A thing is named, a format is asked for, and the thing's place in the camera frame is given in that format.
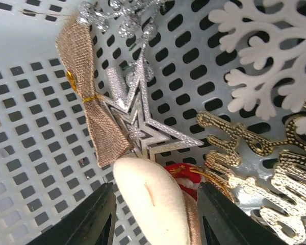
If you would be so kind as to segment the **silver star ornament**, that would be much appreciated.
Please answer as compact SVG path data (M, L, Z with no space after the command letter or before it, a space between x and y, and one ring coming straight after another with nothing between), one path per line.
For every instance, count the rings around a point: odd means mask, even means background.
M141 54L132 68L125 77L118 67L107 69L111 96L104 102L117 125L127 134L135 155L155 161L160 153L201 146L202 141L153 119L147 92L147 81L154 77L152 67Z

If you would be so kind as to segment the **white perforated plastic basket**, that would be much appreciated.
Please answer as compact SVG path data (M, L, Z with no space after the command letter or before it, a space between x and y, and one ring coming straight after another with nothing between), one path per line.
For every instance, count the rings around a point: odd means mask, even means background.
M160 164L202 165L212 149L197 114L208 111L231 123L279 128L294 114L282 108L277 89L271 92L276 115L263 120L256 110L230 112L232 69L257 76L268 71L242 65L238 51L220 49L224 33L209 13L228 1L169 1L161 7L158 32L145 56L154 69L147 81L153 119L203 142L160 153ZM238 6L242 1L229 1ZM0 244L26 244L71 212L104 181L110 167L99 168L80 98L67 82L55 39L78 1L0 1ZM298 11L306 16L306 1Z

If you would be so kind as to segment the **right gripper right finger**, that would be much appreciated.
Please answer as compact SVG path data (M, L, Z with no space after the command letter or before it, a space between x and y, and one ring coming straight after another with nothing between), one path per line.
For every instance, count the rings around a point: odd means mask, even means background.
M285 244L250 218L212 184L200 183L197 194L202 244Z

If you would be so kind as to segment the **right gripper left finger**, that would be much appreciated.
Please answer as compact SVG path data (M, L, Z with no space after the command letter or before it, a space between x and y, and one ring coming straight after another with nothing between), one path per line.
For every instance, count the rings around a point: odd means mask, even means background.
M112 244L116 222L113 184L105 183L31 245Z

